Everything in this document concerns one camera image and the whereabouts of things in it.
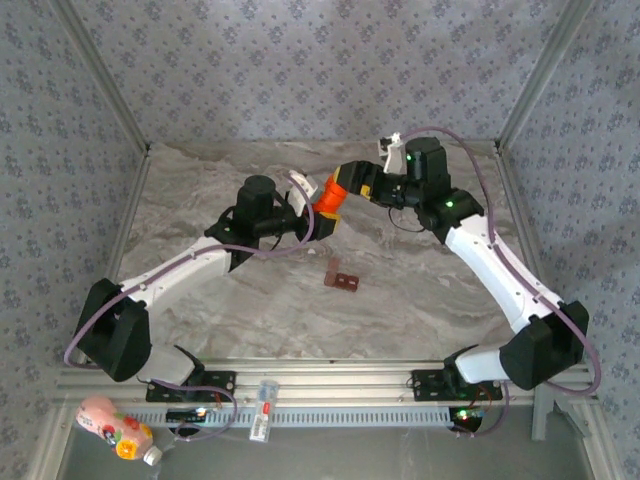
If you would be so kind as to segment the orange pill bottle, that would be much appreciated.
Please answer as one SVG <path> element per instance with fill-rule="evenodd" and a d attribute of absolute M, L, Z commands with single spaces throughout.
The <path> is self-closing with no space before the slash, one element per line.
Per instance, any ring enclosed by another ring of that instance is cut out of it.
<path fill-rule="evenodd" d="M 329 178 L 324 186 L 324 191 L 314 203 L 315 212 L 335 214 L 346 199 L 348 192 Z"/>

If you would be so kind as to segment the brown pill organizer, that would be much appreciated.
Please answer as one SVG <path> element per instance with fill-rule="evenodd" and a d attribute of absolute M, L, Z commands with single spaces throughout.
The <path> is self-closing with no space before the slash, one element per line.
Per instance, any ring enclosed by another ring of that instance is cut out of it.
<path fill-rule="evenodd" d="M 325 273 L 324 285 L 349 292 L 356 292 L 359 287 L 359 277 L 341 272 L 339 267 L 340 260 L 337 257 L 331 257 Z"/>

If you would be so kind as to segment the clear plastic labelled packet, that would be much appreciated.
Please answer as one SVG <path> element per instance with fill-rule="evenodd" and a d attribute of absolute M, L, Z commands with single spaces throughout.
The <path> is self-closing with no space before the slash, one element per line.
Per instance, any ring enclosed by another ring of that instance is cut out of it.
<path fill-rule="evenodd" d="M 249 432 L 249 440 L 266 443 L 272 425 L 272 411 L 277 402 L 279 385 L 274 380 L 263 380 L 258 387 L 255 411 Z"/>

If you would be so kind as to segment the pink drink bottle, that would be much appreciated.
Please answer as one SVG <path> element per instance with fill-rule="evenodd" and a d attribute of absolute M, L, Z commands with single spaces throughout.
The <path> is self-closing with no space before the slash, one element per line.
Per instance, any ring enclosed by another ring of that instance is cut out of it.
<path fill-rule="evenodd" d="M 123 460 L 141 460 L 156 466 L 163 452 L 155 445 L 151 429 L 134 417 L 121 412 L 104 396 L 92 396 L 81 402 L 76 422 L 98 436 Z"/>

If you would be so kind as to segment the aluminium side rail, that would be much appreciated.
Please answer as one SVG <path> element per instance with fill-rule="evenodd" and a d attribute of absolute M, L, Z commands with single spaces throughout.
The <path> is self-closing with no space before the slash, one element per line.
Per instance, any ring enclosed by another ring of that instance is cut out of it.
<path fill-rule="evenodd" d="M 529 209 L 520 194 L 518 179 L 510 164 L 509 150 L 503 149 L 499 140 L 494 142 L 494 150 L 502 185 L 518 233 L 523 262 L 541 283 L 550 287 L 551 283 L 539 255 L 538 237 L 529 224 Z"/>
<path fill-rule="evenodd" d="M 121 382 L 135 373 L 151 352 L 149 315 L 139 301 L 131 298 L 133 287 L 118 282 L 124 247 L 135 218 L 150 167 L 145 157 L 134 179 L 131 198 L 125 205 L 125 215 L 115 242 L 115 253 L 109 263 L 109 275 L 97 281 L 89 290 L 73 342 L 95 369 Z"/>

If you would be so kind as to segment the aluminium corner post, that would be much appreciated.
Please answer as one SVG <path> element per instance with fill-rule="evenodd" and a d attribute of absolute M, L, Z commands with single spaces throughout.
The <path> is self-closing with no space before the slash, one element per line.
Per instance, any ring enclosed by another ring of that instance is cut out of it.
<path fill-rule="evenodd" d="M 132 111 L 116 85 L 92 35 L 84 25 L 72 0 L 47 0 L 80 55 L 106 104 L 115 115 L 130 143 L 140 152 L 148 151 L 146 139 Z"/>
<path fill-rule="evenodd" d="M 566 1 L 558 21 L 544 42 L 539 59 L 496 139 L 499 153 L 512 147 L 596 2 L 597 0 Z"/>

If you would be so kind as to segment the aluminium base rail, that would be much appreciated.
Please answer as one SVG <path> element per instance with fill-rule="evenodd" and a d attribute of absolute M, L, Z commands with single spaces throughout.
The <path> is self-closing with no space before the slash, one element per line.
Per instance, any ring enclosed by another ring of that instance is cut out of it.
<path fill-rule="evenodd" d="M 366 359 L 222 359 L 208 370 L 236 373 L 234 396 L 247 405 L 256 397 L 258 384 L 272 379 L 280 385 L 283 406 L 393 406 L 413 402 L 409 389 L 414 370 L 441 367 L 440 362 Z M 63 368 L 54 393 L 58 403 L 76 404 L 91 395 L 105 395 L 121 406 L 140 405 L 146 386 L 135 379 L 112 381 L 101 371 Z"/>

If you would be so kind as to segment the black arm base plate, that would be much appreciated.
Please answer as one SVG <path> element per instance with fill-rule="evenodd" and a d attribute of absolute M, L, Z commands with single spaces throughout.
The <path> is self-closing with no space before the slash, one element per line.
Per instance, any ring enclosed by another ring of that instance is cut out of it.
<path fill-rule="evenodd" d="M 236 388 L 235 371 L 204 371 L 197 386 L 216 387 L 233 395 Z M 162 386 L 157 382 L 147 385 L 145 400 L 151 403 L 230 403 L 220 393 L 206 391 L 184 391 Z"/>
<path fill-rule="evenodd" d="M 484 381 L 470 384 L 449 369 L 413 370 L 408 385 L 417 402 L 503 399 L 500 383 Z"/>

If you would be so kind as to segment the grey metal bracket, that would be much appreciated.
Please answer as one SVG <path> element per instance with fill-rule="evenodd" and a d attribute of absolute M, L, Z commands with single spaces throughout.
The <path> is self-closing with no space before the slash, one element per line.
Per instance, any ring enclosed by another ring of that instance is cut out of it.
<path fill-rule="evenodd" d="M 569 424 L 583 438 L 591 436 L 587 421 L 569 402 L 568 397 L 558 389 L 543 384 L 534 389 L 531 426 L 531 439 L 533 441 L 544 441 L 546 439 L 548 416 L 554 411 L 563 414 Z"/>

